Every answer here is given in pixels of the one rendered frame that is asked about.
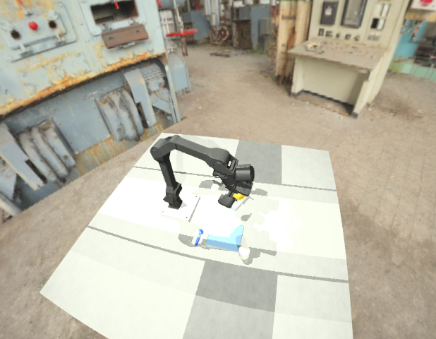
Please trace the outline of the white cylinder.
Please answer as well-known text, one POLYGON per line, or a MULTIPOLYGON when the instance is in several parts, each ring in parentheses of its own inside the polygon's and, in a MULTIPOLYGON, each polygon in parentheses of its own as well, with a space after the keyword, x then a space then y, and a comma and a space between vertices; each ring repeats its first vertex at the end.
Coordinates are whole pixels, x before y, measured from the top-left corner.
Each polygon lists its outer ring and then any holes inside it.
POLYGON ((250 249, 246 245, 241 246, 240 249, 239 249, 239 255, 238 256, 241 259, 246 260, 246 259, 248 259, 249 255, 250 255, 250 249))

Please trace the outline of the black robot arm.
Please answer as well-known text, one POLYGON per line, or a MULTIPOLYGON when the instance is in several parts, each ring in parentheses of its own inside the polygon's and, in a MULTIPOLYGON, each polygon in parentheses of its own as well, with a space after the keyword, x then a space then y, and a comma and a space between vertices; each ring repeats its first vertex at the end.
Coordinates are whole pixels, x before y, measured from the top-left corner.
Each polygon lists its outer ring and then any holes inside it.
POLYGON ((255 179, 255 169, 251 164, 238 165, 238 160, 225 149, 208 148, 179 135, 173 135, 159 138, 150 148, 150 154, 159 163, 164 177, 166 195, 163 200, 169 204, 168 208, 178 210, 183 202, 179 196, 183 187, 176 181, 169 159, 170 152, 174 149, 205 161, 214 169, 212 176, 219 176, 225 184, 231 184, 236 180, 238 183, 233 188, 234 193, 249 197, 255 179))

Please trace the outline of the white dish rack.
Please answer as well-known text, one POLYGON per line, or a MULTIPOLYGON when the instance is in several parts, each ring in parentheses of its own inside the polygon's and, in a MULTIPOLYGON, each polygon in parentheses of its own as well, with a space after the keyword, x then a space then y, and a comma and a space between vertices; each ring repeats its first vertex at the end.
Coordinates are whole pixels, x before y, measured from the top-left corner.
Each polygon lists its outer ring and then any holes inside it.
POLYGON ((248 198, 249 197, 245 197, 242 201, 235 202, 235 204, 233 204, 231 208, 236 211, 248 198))

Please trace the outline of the light blue flat mat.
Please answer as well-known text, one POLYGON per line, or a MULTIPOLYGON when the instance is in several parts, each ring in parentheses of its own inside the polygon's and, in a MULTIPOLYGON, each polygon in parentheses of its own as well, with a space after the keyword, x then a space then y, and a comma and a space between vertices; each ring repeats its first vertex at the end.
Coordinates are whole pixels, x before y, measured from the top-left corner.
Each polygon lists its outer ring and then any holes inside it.
POLYGON ((242 225, 214 220, 206 244, 231 251, 238 251, 243 234, 242 225))

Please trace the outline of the yellow plate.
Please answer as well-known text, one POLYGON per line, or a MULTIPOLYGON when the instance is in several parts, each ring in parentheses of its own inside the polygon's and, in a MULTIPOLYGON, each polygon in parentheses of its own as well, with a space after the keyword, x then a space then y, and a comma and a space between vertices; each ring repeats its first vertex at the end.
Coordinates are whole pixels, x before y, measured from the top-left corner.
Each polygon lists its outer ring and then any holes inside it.
POLYGON ((237 201, 242 201, 245 198, 245 196, 241 194, 234 194, 234 197, 237 198, 237 201))

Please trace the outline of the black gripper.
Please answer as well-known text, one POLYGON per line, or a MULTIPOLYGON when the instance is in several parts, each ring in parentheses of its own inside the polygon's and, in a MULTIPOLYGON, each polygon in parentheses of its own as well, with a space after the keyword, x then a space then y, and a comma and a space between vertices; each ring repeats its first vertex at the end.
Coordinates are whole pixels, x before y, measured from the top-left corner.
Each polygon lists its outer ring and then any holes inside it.
MULTIPOLYGON (((223 181, 221 181, 221 183, 225 184, 223 181)), ((228 194, 222 194, 219 197, 218 200, 218 204, 227 208, 231 208, 233 204, 235 204, 235 202, 237 201, 237 198, 234 197, 234 186, 237 185, 237 181, 235 180, 233 183, 231 184, 225 184, 225 188, 227 188, 229 190, 228 194)))

